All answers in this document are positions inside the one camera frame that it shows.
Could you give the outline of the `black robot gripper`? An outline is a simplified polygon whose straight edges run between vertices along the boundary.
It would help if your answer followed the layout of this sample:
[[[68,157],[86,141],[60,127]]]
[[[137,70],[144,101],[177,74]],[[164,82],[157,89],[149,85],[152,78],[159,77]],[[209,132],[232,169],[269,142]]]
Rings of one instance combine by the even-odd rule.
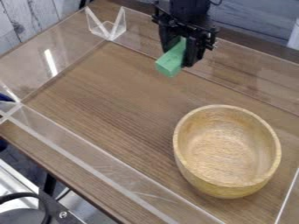
[[[152,21],[159,26],[163,51],[167,53],[185,38],[183,65],[192,67],[212,49],[219,28],[208,15],[212,0],[153,0]]]

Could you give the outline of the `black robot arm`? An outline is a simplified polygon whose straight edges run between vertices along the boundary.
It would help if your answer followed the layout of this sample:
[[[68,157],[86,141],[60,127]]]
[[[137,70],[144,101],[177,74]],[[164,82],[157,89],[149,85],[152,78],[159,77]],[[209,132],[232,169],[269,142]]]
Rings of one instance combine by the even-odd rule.
[[[163,51],[167,53],[184,40],[181,66],[192,67],[212,51],[219,27],[208,15],[211,0],[155,0],[152,21],[159,26]]]

